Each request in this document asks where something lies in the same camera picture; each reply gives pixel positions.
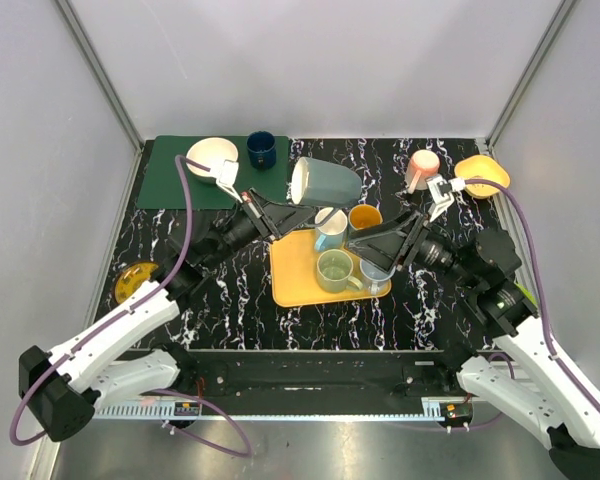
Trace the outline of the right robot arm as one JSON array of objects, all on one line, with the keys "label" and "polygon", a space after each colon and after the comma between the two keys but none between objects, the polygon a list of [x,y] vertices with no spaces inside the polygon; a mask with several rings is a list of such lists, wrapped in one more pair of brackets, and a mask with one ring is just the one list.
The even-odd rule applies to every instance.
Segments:
[{"label": "right robot arm", "polygon": [[515,283],[521,260],[508,233],[484,229],[456,247],[431,231],[429,219],[406,211],[354,232],[346,248],[389,271],[428,268],[463,288],[468,319],[514,360],[529,389],[498,373],[463,340],[443,345],[434,384],[446,396],[464,390],[489,402],[531,433],[568,479],[600,479],[600,391],[557,345],[544,316]]}]

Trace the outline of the pink mug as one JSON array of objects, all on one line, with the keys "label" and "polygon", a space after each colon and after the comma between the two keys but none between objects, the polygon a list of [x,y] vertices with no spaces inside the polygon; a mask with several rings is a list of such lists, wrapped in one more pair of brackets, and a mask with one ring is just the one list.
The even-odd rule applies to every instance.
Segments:
[{"label": "pink mug", "polygon": [[405,172],[407,193],[427,189],[427,180],[438,173],[440,160],[431,150],[421,149],[413,153]]}]

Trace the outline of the grey-blue faceted mug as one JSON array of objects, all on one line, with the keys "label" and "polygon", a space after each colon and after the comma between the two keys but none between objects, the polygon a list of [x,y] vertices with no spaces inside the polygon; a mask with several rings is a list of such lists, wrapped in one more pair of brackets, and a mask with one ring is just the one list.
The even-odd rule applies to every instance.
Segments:
[{"label": "grey-blue faceted mug", "polygon": [[314,207],[348,208],[358,202],[362,180],[346,166],[301,157],[290,183],[291,202]]}]

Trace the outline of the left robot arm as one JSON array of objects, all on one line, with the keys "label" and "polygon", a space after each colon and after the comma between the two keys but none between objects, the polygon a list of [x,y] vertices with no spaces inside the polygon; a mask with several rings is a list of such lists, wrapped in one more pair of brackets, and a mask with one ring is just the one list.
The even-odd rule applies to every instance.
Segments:
[{"label": "left robot arm", "polygon": [[137,394],[188,394],[198,365],[186,349],[166,343],[119,363],[118,357],[158,327],[176,319],[203,291],[211,271],[254,241],[279,240],[308,222],[315,209],[303,200],[278,203],[249,189],[220,224],[200,220],[190,206],[173,231],[175,254],[105,317],[64,343],[32,346],[19,357],[18,414],[29,410],[54,442],[82,430],[94,414]]}]

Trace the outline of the light blue faceted mug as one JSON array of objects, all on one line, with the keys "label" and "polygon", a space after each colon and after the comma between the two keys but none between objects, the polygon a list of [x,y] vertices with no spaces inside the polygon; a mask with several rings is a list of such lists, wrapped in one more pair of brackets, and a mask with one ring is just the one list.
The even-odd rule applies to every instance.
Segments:
[{"label": "light blue faceted mug", "polygon": [[344,243],[348,230],[347,215],[342,210],[337,209],[335,214],[323,223],[323,220],[332,211],[332,207],[323,208],[314,217],[314,224],[316,225],[314,229],[314,250],[316,252],[337,249]]}]

